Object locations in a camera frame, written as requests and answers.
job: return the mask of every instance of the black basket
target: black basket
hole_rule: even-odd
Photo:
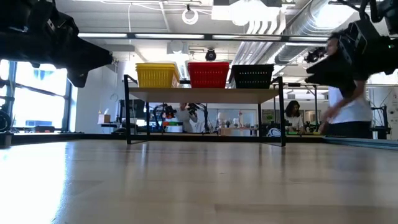
[[[229,83],[232,88],[268,89],[274,65],[233,65]]]

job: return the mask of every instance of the red basket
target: red basket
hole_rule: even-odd
[[[192,88],[225,88],[228,62],[190,62],[188,72]]]

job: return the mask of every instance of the white shirt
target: white shirt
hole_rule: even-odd
[[[182,122],[182,129],[183,131],[186,131],[188,133],[192,133],[193,129],[192,129],[192,125],[189,122],[189,120],[191,119],[193,122],[197,122],[198,121],[198,117],[195,115],[191,115],[188,110],[181,110],[181,109],[177,109],[177,112],[175,114],[176,119],[179,122]]]
[[[329,87],[329,106],[335,106],[340,100],[343,99],[341,92],[338,88]],[[372,110],[369,102],[366,101],[365,95],[361,95],[351,103],[340,109],[338,115],[329,123],[345,123],[353,121],[371,121]]]
[[[288,116],[285,114],[285,119],[286,119],[289,123],[292,124],[292,127],[293,127],[293,128],[297,128],[297,129],[298,129],[298,128],[303,128],[303,127],[304,127],[303,119],[301,118],[301,115],[298,116],[298,117],[296,117],[296,116],[288,117]]]

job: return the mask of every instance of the wheel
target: wheel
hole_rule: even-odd
[[[10,116],[0,110],[0,132],[8,131],[11,127],[11,118]]]

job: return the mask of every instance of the person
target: person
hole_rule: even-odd
[[[300,104],[296,100],[290,101],[287,105],[285,110],[285,117],[286,120],[292,125],[286,127],[286,130],[304,133],[303,119],[300,115],[299,109]]]
[[[332,33],[328,39],[328,57],[339,54],[339,33]],[[341,90],[329,86],[329,108],[322,116],[320,132],[327,136],[347,138],[372,138],[370,130],[372,110],[364,92],[367,77],[352,75],[355,88],[350,95],[343,97]]]
[[[187,103],[180,103],[180,108],[177,110],[175,117],[179,122],[182,122],[182,131],[184,133],[192,133],[192,125],[190,120],[194,123],[198,122],[198,115],[196,113],[190,114],[186,109]]]

